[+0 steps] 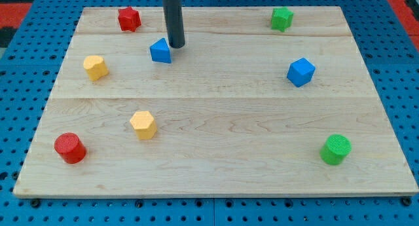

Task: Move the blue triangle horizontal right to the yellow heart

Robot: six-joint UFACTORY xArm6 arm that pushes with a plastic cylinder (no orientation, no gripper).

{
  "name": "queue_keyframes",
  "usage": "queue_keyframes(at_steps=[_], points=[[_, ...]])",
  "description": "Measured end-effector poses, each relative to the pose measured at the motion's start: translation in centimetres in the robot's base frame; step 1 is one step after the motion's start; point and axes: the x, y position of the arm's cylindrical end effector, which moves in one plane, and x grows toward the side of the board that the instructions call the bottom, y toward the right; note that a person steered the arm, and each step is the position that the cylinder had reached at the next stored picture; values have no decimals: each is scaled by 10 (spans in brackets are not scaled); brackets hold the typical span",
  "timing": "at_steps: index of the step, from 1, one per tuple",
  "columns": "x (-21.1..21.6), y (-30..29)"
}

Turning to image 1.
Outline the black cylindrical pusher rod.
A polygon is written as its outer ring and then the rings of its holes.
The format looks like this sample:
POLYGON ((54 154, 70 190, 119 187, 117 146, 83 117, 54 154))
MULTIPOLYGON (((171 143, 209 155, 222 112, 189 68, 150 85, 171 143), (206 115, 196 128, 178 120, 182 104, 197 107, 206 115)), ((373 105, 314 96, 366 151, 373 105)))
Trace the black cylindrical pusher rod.
POLYGON ((162 0, 166 30, 172 48, 185 45, 181 0, 162 0))

